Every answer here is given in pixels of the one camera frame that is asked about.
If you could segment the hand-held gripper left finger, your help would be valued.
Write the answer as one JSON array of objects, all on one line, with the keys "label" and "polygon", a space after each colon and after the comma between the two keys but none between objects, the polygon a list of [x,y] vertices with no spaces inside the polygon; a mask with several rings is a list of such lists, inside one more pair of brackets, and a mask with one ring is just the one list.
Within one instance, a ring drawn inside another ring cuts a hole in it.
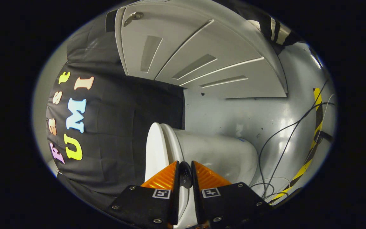
[{"label": "hand-held gripper left finger", "polygon": [[129,185],[106,212],[138,229],[172,229],[178,223],[179,161],[141,185]]}]

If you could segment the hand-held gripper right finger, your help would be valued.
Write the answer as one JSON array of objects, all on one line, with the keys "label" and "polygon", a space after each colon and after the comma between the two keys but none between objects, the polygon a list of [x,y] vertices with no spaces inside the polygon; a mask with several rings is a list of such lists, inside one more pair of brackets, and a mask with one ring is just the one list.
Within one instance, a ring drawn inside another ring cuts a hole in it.
[{"label": "hand-held gripper right finger", "polygon": [[244,182],[232,183],[196,161],[191,171],[196,220],[202,229],[244,229],[273,210]]}]

